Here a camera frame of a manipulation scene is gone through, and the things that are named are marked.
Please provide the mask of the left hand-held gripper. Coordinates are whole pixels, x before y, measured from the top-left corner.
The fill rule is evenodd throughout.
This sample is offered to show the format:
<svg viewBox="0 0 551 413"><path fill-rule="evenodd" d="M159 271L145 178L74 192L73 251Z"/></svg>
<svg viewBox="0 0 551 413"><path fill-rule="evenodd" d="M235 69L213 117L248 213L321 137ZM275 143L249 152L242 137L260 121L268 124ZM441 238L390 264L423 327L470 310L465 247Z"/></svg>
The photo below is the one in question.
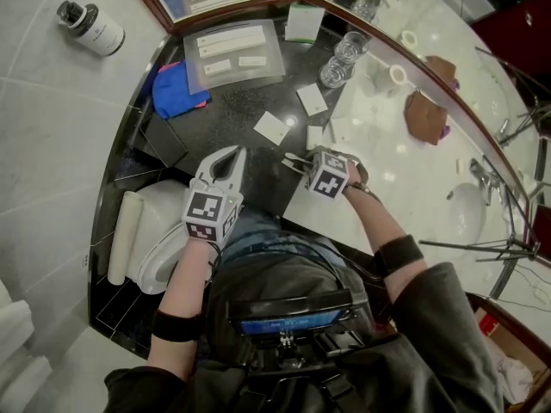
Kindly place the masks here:
<svg viewBox="0 0 551 413"><path fill-rule="evenodd" d="M246 148L231 145L200 162L182 215L188 238L214 244L227 242L242 205L240 189L246 159ZM226 188L212 185L223 182Z"/></svg>

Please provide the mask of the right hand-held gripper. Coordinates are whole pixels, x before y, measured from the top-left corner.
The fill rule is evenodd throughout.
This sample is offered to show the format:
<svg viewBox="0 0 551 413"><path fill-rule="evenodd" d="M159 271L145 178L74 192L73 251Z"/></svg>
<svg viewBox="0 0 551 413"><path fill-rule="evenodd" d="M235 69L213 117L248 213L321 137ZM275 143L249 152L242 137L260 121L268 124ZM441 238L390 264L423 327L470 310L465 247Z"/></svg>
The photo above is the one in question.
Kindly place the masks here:
<svg viewBox="0 0 551 413"><path fill-rule="evenodd" d="M351 184L348 162L359 163L359 159L353 155L323 146L309 151L306 159L290 152L285 153L285 158L288 160L282 160L283 165L296 173L306 175L308 192L327 199L336 199Z"/></svg>

